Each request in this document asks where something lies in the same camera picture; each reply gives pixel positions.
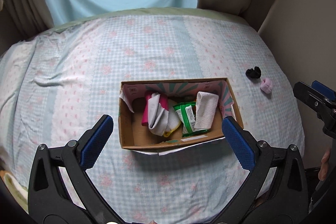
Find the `printed label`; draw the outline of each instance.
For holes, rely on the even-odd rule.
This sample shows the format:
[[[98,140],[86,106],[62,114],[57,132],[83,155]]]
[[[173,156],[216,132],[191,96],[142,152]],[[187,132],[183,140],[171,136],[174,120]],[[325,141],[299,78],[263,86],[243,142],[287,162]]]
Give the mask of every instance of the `printed label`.
[[[194,113],[193,113],[193,107],[192,106],[187,106],[185,108],[185,112],[187,113],[187,117],[188,117],[188,120],[189,120],[189,123],[190,123],[191,130],[193,132],[195,132],[196,131],[196,129],[195,129],[196,119],[195,119],[195,116],[194,116]]]
[[[183,129],[182,129],[182,133],[183,134],[187,134],[188,133],[188,130],[186,129],[186,127],[183,125]]]
[[[189,122],[190,123],[194,122],[195,121],[195,116],[194,116],[194,113],[193,113],[192,106],[187,106],[185,108],[185,112],[187,113],[187,117],[188,117]]]
[[[182,123],[184,124],[181,109],[178,109],[175,112],[178,115],[178,117],[180,118],[180,120],[182,121]]]

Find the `blue gripper pad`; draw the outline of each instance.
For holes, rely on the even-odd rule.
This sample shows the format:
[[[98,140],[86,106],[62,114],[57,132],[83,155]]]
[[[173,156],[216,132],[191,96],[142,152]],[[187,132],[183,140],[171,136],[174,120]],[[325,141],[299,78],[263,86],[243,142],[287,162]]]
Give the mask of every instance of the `blue gripper pad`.
[[[94,166],[99,157],[100,152],[103,150],[106,142],[113,131],[112,117],[105,115],[106,118],[101,122],[99,127],[95,129],[94,126],[91,130],[95,130],[92,137],[87,141],[85,146],[81,149],[80,166],[83,170],[90,169]]]
[[[231,116],[225,117],[223,119],[222,132],[243,169],[252,171],[255,167],[256,155],[253,149],[247,143],[247,140],[245,140],[245,138],[242,136],[242,134],[245,135],[245,132],[249,135],[251,134],[248,131],[244,132],[244,130]],[[255,145],[257,141],[253,138],[252,135],[250,137],[252,137],[252,139],[249,138],[250,140],[248,141],[250,141],[251,143],[255,142]]]
[[[324,97],[328,98],[330,101],[332,102],[336,101],[336,92],[328,88],[327,86],[323,85],[322,83],[314,81],[311,87],[317,92],[321,93]]]

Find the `white towel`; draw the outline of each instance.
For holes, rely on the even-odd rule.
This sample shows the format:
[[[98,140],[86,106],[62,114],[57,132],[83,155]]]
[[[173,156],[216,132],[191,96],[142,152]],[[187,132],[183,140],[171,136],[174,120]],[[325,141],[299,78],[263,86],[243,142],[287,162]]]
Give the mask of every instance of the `white towel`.
[[[195,129],[210,129],[218,104],[218,95],[199,91],[196,97]]]

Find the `bed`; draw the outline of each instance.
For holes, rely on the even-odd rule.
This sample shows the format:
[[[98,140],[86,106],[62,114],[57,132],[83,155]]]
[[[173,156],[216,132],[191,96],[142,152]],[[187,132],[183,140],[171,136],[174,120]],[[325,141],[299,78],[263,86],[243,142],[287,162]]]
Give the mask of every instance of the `bed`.
[[[271,95],[246,77],[254,66],[272,79]],[[38,144],[56,147],[78,139],[102,114],[117,120],[121,81],[218,77],[229,78],[246,130],[272,146],[294,143],[303,155],[292,87],[244,19],[199,9],[151,8],[78,20],[13,45],[0,60],[0,157],[27,187]],[[87,173],[125,221],[160,224],[209,221],[248,175],[225,140],[164,156],[144,155],[121,149],[117,123]]]

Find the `black hair tie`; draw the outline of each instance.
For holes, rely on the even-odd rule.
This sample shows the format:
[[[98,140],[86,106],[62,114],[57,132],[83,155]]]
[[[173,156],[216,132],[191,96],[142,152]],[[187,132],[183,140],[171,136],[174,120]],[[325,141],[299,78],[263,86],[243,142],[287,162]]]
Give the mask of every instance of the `black hair tie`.
[[[245,74],[249,78],[259,79],[261,77],[261,70],[259,67],[254,67],[254,69],[248,69]]]

